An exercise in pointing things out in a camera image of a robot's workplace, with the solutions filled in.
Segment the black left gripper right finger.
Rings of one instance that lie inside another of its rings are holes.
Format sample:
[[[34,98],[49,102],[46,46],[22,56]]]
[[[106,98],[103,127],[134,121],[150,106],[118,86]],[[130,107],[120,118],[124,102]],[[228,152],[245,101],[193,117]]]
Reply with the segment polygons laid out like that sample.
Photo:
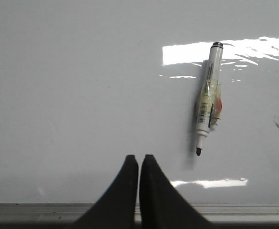
[[[153,155],[146,155],[139,187],[142,228],[214,229],[171,185]]]

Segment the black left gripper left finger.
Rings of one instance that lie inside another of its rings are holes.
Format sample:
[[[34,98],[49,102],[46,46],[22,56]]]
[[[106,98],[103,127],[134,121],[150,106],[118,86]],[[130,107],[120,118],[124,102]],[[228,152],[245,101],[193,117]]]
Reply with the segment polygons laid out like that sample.
[[[133,229],[137,182],[138,163],[134,155],[127,155],[108,189],[70,228]]]

